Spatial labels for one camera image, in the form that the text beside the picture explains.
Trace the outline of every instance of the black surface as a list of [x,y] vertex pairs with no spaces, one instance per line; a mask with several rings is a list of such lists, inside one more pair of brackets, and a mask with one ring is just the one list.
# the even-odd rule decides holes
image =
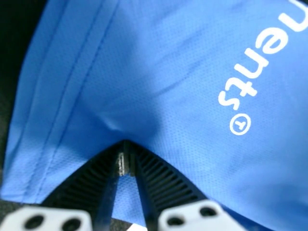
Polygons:
[[107,231],[119,175],[117,157],[123,142],[98,153],[64,180],[41,204],[43,207],[87,211],[93,231]]

